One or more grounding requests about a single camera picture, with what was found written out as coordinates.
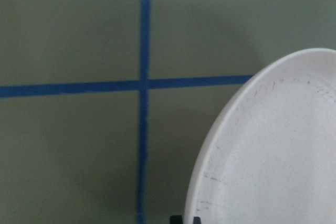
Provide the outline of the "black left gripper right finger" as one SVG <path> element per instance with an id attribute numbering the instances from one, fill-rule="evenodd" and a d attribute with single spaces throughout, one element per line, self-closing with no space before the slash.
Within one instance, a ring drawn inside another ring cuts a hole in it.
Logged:
<path id="1" fill-rule="evenodd" d="M 202 224 L 201 218 L 199 216 L 194 216 L 193 224 Z"/>

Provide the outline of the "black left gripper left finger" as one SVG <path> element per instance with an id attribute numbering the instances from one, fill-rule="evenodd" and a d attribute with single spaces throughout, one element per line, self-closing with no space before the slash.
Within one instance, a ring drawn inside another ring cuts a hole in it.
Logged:
<path id="1" fill-rule="evenodd" d="M 183 224 L 183 217 L 182 215 L 172 215 L 170 216 L 170 224 Z"/>

